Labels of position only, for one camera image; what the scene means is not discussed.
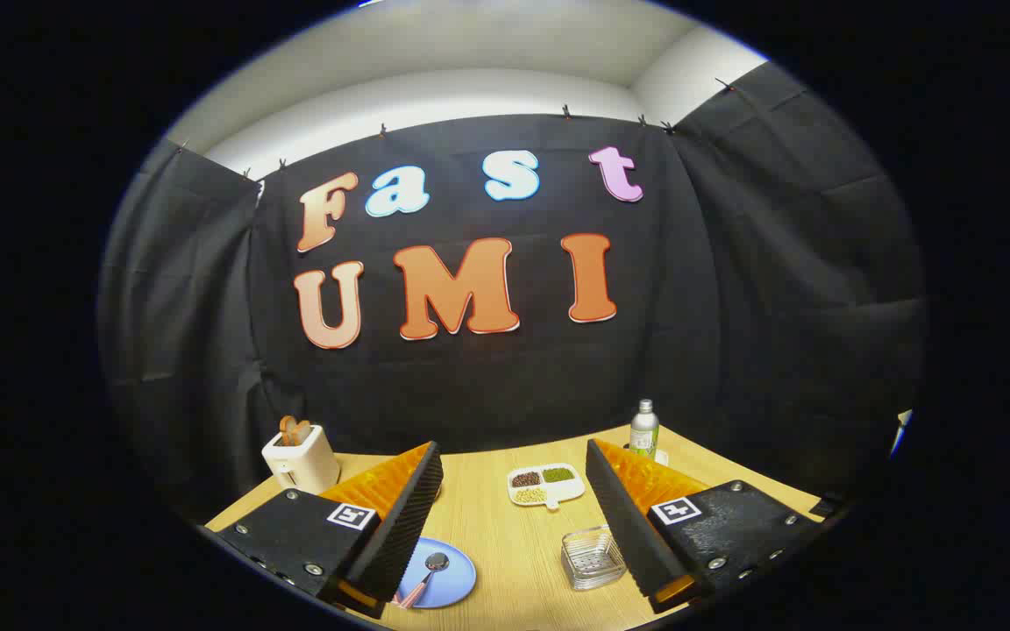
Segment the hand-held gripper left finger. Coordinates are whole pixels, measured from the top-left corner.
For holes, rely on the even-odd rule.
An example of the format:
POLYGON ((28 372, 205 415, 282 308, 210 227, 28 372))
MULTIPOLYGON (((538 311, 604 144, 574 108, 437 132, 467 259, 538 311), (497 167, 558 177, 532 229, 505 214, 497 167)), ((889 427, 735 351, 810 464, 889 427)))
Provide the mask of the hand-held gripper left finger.
POLYGON ((202 534, 305 598, 378 619, 409 568, 442 480, 440 448, 428 441, 319 494, 280 491, 202 534))

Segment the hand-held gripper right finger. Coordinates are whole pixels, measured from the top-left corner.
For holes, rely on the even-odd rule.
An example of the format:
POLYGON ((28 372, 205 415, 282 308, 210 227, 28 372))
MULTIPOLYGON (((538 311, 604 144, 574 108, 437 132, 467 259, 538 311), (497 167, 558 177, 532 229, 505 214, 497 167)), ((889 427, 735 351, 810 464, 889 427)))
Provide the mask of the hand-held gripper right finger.
POLYGON ((654 613, 740 590, 821 526, 745 480, 709 486, 607 441, 588 441, 586 476, 654 613))

